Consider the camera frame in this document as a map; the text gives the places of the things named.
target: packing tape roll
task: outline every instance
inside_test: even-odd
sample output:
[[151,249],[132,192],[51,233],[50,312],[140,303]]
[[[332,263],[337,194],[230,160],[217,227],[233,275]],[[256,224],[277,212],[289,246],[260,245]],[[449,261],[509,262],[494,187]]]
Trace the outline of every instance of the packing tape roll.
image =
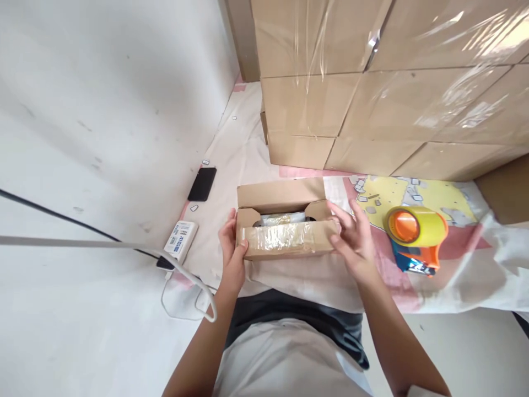
[[384,228],[394,242],[408,247],[436,246],[448,235],[446,220],[426,207],[394,207]]

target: white shirt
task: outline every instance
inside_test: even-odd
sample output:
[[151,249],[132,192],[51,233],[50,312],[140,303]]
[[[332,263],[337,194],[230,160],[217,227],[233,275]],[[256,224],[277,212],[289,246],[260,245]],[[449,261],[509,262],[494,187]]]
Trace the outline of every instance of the white shirt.
[[[304,321],[253,324],[224,351],[213,395],[372,396],[358,364]],[[412,387],[408,397],[439,395]]]

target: white power strip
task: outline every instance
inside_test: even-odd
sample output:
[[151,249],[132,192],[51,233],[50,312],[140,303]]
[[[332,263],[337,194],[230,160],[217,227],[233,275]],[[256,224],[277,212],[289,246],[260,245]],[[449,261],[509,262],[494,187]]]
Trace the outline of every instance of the white power strip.
[[198,225],[188,221],[178,221],[172,230],[164,251],[175,258],[180,265],[183,264],[191,243],[197,234]]

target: tiled floor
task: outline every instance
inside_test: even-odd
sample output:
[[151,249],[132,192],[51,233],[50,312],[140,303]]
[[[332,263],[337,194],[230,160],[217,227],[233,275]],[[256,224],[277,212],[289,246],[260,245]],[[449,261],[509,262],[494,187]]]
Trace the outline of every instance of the tiled floor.
[[[461,314],[410,314],[409,326],[453,396],[529,396],[529,339],[510,312],[476,309]],[[390,397],[367,321],[363,343],[375,397]]]

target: black phone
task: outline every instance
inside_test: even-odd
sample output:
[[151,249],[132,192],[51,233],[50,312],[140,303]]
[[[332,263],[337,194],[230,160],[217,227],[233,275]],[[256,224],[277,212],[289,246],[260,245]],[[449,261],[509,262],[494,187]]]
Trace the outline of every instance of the black phone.
[[206,201],[216,173],[217,169],[215,167],[201,168],[198,170],[197,177],[195,178],[187,199],[189,201]]

